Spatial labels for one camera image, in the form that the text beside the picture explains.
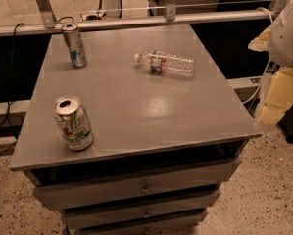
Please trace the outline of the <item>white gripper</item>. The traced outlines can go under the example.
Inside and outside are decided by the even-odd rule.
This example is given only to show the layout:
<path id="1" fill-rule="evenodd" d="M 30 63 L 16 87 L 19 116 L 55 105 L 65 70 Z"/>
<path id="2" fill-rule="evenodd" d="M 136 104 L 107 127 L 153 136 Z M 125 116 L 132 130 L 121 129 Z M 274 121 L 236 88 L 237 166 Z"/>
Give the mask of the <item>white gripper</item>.
<path id="1" fill-rule="evenodd" d="M 263 52 L 282 67 L 275 74 L 266 74 L 260 89 L 260 102 L 256 108 L 256 122 L 266 126 L 277 125 L 293 106 L 293 0 L 257 37 L 248 48 Z"/>

